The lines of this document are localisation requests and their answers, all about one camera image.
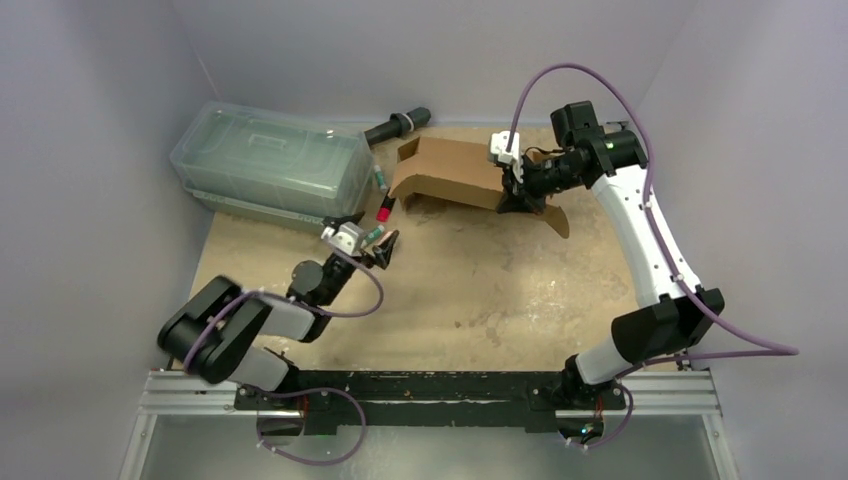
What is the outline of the brown cardboard box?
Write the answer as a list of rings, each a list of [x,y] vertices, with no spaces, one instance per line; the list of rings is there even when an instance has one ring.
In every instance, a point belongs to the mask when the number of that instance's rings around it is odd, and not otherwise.
[[[433,198],[493,212],[503,196],[502,171],[485,144],[418,137],[397,149],[389,196],[407,210]]]

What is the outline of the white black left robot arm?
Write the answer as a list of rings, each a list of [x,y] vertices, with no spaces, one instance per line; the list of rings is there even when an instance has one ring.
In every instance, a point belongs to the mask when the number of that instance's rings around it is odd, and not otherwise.
[[[336,318],[330,307],[357,272],[375,285],[377,300],[384,300],[384,288],[372,270],[388,268],[400,233],[382,225],[366,231],[359,224],[362,217],[324,218],[320,239],[329,256],[323,262],[298,263],[283,294],[248,290],[216,276],[165,322],[157,346],[179,361],[184,372],[209,384],[248,384],[258,387],[272,408],[289,407],[298,395],[298,382],[289,375],[294,365],[254,341],[260,335],[300,343],[316,340]]]

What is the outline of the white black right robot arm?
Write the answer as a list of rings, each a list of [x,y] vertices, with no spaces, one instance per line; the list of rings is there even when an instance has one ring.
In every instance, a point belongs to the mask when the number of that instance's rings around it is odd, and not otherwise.
[[[706,289],[672,239],[647,186],[649,161],[635,133],[608,133],[593,105],[572,103],[554,111],[558,149],[534,161],[520,152],[510,131],[491,135],[488,159],[502,171],[497,213],[539,214],[548,197],[583,186],[613,222],[634,282],[637,310],[615,318],[608,337],[569,357],[551,394],[576,407],[596,399],[623,372],[698,344],[725,306],[721,291]]]

